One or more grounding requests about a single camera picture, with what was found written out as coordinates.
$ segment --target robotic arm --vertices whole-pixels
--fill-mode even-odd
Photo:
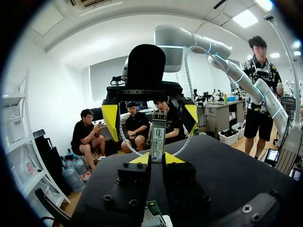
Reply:
[[[166,55],[165,72],[177,72],[181,69],[184,46],[194,46],[193,52],[196,53],[208,54],[209,52],[212,55],[208,57],[209,63],[233,78],[254,103],[261,103],[265,99],[279,136],[283,137],[287,125],[287,113],[263,80],[259,79],[253,85],[249,77],[236,64],[227,60],[231,54],[227,45],[171,25],[156,27],[155,44]]]
[[[177,72],[181,69],[183,48],[188,47],[193,52],[209,54],[209,63],[233,78],[254,103],[259,104],[264,101],[279,134],[277,145],[280,146],[282,154],[277,168],[284,173],[290,171],[296,155],[298,153],[303,155],[302,141],[300,141],[302,123],[290,124],[286,111],[265,81],[258,79],[252,84],[249,77],[236,64],[227,60],[231,50],[221,42],[171,25],[156,27],[154,38],[155,45],[166,55],[165,72]]]

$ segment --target white bin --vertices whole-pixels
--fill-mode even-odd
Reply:
[[[244,131],[245,131],[245,127],[244,126],[244,122],[242,123],[236,123],[232,126],[233,129],[236,129],[240,132],[241,136],[239,137],[239,139],[241,139],[242,137],[244,137]]]
[[[56,198],[52,194],[51,190],[49,190],[49,186],[47,184],[38,182],[34,188],[34,191],[37,190],[38,188],[41,188],[44,194],[46,195],[46,197],[49,198],[50,201],[52,201],[54,204],[56,204]]]
[[[221,134],[221,132],[219,132],[219,137],[220,137],[220,141],[222,142],[222,143],[225,143],[225,144],[228,144],[228,145],[232,145],[232,144],[235,144],[236,142],[238,142],[238,139],[240,138],[240,133],[238,132],[238,133],[236,133],[235,135],[233,135],[233,136],[230,136],[230,137],[226,137],[226,136],[223,136],[222,134]]]
[[[36,215],[40,218],[42,217],[52,217],[53,216],[48,212],[48,210],[42,205],[42,203],[39,201],[39,199],[35,195],[35,190],[38,188],[41,188],[43,193],[49,198],[54,204],[56,203],[55,197],[53,196],[52,192],[49,190],[49,186],[38,182],[37,185],[33,188],[33,190],[30,192],[30,194],[27,196],[26,200],[32,207],[32,209],[35,211]],[[44,224],[47,227],[51,227],[53,225],[52,220],[45,220]]]

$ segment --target label sticker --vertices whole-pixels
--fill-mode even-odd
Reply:
[[[164,128],[154,127],[151,141],[151,160],[153,162],[162,161],[164,139]]]

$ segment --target black t-shirt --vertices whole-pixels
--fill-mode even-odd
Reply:
[[[145,138],[148,137],[148,133],[150,131],[150,124],[148,122],[148,118],[145,113],[137,112],[134,117],[129,116],[125,122],[127,131],[135,131],[143,125],[147,126],[147,129],[137,133],[139,135],[143,135]]]
[[[72,150],[79,150],[79,146],[82,144],[81,139],[87,137],[91,131],[93,131],[93,129],[93,124],[85,126],[82,121],[77,122],[74,128],[74,133],[72,135]]]
[[[165,133],[170,133],[174,131],[174,129],[179,129],[178,136],[165,139],[165,144],[185,139],[183,124],[178,116],[177,110],[174,107],[171,107],[167,113]]]

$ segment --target black shorts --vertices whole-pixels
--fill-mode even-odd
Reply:
[[[259,130],[259,137],[268,142],[270,141],[273,122],[270,116],[247,109],[244,136],[248,139],[254,138]]]
[[[90,150],[92,150],[93,149],[93,140],[91,140],[88,144],[90,145]],[[72,149],[72,151],[74,152],[75,155],[78,155],[78,156],[84,155],[80,151],[80,145],[77,145],[76,147],[71,147],[71,149]]]
[[[146,142],[147,139],[148,139],[148,135],[146,135],[146,134],[140,134],[140,133],[138,133],[137,136],[144,136],[145,142]],[[131,142],[132,147],[136,146],[135,141],[134,141],[134,140],[131,140],[131,139],[129,138],[129,136],[128,136],[126,139],[129,140],[129,141]]]

